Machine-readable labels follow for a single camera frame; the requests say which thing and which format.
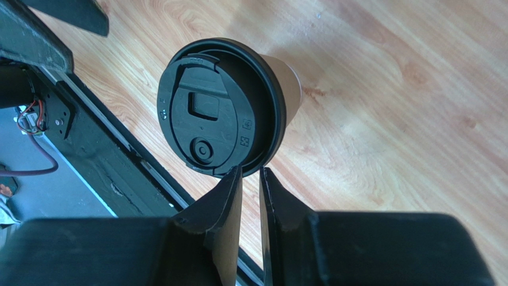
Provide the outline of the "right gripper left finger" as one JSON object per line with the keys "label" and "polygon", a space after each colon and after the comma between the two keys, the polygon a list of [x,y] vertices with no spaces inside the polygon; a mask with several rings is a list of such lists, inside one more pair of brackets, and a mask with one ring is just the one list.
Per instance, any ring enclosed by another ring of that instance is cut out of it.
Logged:
{"label": "right gripper left finger", "polygon": [[172,217],[38,219],[1,249],[2,285],[234,285],[242,169]]}

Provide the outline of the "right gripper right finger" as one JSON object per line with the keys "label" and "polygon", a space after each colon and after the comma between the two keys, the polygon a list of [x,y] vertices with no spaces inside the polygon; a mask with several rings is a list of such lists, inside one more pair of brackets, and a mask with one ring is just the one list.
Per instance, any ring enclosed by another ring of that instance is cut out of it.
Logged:
{"label": "right gripper right finger", "polygon": [[442,213],[315,211],[259,172],[265,285],[494,285],[465,227]]}

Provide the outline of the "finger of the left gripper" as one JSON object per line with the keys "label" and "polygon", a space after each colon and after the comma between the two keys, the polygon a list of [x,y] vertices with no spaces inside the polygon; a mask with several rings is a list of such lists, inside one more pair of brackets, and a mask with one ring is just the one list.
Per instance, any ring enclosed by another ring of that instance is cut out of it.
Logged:
{"label": "finger of the left gripper", "polygon": [[22,3],[99,36],[109,35],[109,18],[94,0],[23,0]]}

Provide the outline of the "black cup lid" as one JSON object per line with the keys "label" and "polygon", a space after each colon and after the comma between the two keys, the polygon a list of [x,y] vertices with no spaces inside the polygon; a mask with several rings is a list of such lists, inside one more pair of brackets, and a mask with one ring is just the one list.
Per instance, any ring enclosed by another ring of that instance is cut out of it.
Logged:
{"label": "black cup lid", "polygon": [[159,80],[157,112],[172,151],[192,170],[249,176],[279,149],[288,123],[281,80],[262,54],[227,38],[194,41]]}

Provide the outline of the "brown paper cup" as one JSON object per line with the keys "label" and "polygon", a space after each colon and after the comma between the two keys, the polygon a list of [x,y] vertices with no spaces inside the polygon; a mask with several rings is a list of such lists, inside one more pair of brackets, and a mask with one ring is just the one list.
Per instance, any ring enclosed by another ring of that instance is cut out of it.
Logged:
{"label": "brown paper cup", "polygon": [[302,86],[296,72],[284,61],[261,54],[274,72],[283,93],[286,105],[286,126],[294,119],[302,103]]}

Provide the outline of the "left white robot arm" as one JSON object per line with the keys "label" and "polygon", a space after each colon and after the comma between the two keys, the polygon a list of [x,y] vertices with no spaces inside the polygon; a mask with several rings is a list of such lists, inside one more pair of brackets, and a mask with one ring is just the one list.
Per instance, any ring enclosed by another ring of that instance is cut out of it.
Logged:
{"label": "left white robot arm", "polygon": [[1,108],[29,104],[39,90],[24,66],[72,73],[73,53],[33,10],[100,36],[109,18],[97,1],[1,1]]}

